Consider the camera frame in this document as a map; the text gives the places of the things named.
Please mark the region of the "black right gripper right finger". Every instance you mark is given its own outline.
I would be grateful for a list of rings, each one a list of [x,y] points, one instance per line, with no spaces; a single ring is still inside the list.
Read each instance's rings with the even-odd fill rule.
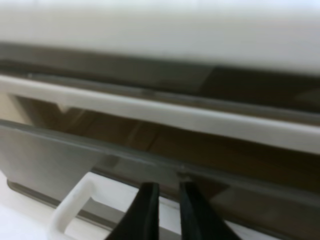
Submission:
[[[234,240],[235,233],[213,210],[195,183],[181,182],[180,224],[183,240]]]

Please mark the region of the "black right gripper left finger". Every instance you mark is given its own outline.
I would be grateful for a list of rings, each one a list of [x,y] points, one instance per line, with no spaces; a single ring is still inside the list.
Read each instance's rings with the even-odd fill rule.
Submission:
[[[119,224],[108,240],[159,239],[159,185],[143,183]]]

